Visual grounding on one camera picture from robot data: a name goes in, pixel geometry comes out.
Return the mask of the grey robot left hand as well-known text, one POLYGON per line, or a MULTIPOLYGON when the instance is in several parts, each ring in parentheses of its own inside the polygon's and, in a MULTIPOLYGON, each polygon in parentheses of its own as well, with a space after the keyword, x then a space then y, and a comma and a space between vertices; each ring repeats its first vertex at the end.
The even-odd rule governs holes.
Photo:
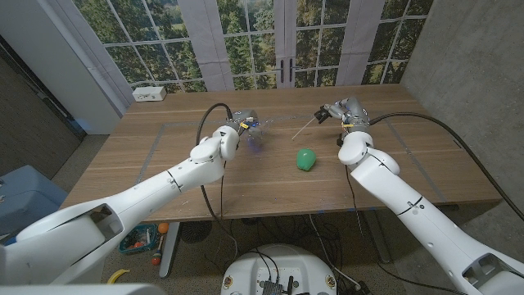
POLYGON ((234 128, 239 135, 247 133, 252 138, 262 135, 259 117, 255 110, 245 109, 232 113, 233 118, 227 120, 227 125, 234 128))

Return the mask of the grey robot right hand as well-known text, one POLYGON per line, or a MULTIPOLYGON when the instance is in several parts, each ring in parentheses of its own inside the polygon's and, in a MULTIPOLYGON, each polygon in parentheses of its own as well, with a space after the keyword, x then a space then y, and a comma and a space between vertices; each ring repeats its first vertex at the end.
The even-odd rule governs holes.
POLYGON ((314 117, 319 124, 330 117, 338 119, 346 133, 368 132, 370 125, 367 111, 355 97, 344 98, 333 104, 326 103, 314 113, 314 117))

